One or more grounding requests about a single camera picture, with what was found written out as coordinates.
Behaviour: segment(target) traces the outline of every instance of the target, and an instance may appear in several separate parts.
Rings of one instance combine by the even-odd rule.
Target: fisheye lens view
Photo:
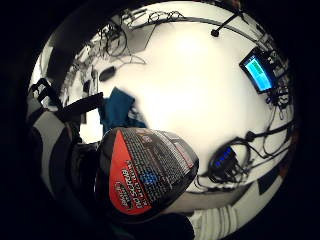
[[[33,68],[34,167],[84,228],[148,239],[143,229],[163,224],[181,229],[176,239],[224,239],[272,205],[290,169],[292,71],[240,0],[89,1]]]

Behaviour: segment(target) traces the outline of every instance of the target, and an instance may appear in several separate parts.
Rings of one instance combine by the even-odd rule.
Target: blue object
[[[110,97],[105,98],[103,106],[98,109],[103,134],[115,127],[147,127],[134,108],[134,102],[135,99],[124,91],[116,87],[112,90]]]
[[[246,69],[251,74],[260,91],[272,88],[272,83],[260,62],[255,56],[252,56],[245,64]]]

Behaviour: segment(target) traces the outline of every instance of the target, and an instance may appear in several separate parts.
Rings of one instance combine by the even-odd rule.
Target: electronic device
[[[229,183],[240,183],[245,175],[248,175],[251,169],[255,168],[256,166],[260,166],[272,159],[274,159],[276,156],[281,154],[282,152],[289,149],[289,147],[284,148],[282,150],[277,150],[274,153],[265,153],[264,155],[258,154],[259,157],[264,159],[264,161],[258,165],[252,166],[253,159],[251,159],[251,153],[250,150],[253,150],[257,152],[257,150],[250,145],[250,142],[252,142],[256,138],[260,137],[268,137],[272,134],[276,134],[279,132],[282,132],[284,130],[287,131],[287,137],[284,141],[287,142],[290,137],[290,129],[294,126],[296,123],[296,120],[293,119],[290,122],[272,129],[268,130],[263,133],[253,133],[251,131],[248,131],[245,135],[245,138],[235,137],[234,139],[230,140],[229,142],[223,144],[221,147],[219,147],[210,158],[207,171],[204,174],[198,175],[199,177],[208,177],[212,182],[218,183],[218,184],[229,184]],[[242,166],[239,165],[238,159],[236,158],[236,153],[233,151],[232,146],[244,146],[246,148],[246,156],[245,160],[242,164]],[[215,190],[215,188],[209,188],[206,187],[208,191]]]
[[[239,63],[239,66],[247,74],[259,94],[275,88],[276,81],[273,70],[258,47],[254,48]]]
[[[105,82],[109,78],[113,77],[116,74],[116,68],[114,66],[108,67],[100,73],[99,81]]]

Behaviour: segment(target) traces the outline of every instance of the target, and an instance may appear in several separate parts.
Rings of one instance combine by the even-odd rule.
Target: tangled wires
[[[172,11],[169,13],[158,11],[158,12],[153,12],[149,15],[148,24],[161,24],[166,22],[173,22],[177,19],[186,20],[186,18],[178,11]]]

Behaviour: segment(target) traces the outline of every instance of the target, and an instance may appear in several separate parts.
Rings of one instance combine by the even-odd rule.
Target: red label
[[[151,209],[121,131],[117,131],[113,147],[109,196],[113,206],[128,215]]]

